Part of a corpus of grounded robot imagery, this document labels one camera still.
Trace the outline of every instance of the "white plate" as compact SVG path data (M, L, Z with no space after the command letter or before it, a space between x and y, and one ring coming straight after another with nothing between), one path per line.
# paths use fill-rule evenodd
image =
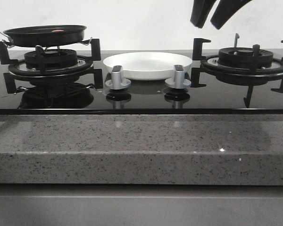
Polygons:
M174 53L135 52L110 56L103 62L109 72L114 66L121 65L127 79L162 80L174 75L174 65L182 65L187 72L192 59Z

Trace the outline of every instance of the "black frying pan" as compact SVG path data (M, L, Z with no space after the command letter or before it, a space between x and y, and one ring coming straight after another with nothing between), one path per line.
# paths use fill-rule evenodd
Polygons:
M15 46L50 47L81 42L85 29L86 27L81 25L50 25L15 28L3 33L10 37L9 41Z

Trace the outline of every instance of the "silver knob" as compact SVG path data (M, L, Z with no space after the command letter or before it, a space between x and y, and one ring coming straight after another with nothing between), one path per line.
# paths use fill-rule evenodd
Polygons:
M175 89L184 89L191 86L191 81L184 78L184 68L182 65L174 65L174 77L165 80L168 87Z
M123 67L114 66L111 72L111 80L105 82L109 89L125 89L131 85L131 81L123 76Z

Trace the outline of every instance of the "gray speckled countertop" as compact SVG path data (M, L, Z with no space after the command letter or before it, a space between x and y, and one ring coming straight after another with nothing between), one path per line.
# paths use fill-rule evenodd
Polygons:
M0 115L0 183L283 185L283 115Z

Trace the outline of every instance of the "white wall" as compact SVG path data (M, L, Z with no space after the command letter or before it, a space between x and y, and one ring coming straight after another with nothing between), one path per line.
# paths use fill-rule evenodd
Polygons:
M191 49L195 37L211 39L204 48L233 45L283 48L283 0L253 0L216 30L210 18L203 29L190 23L193 0L0 0L0 30L80 24L85 38L100 38L102 50ZM75 49L88 49L76 44Z

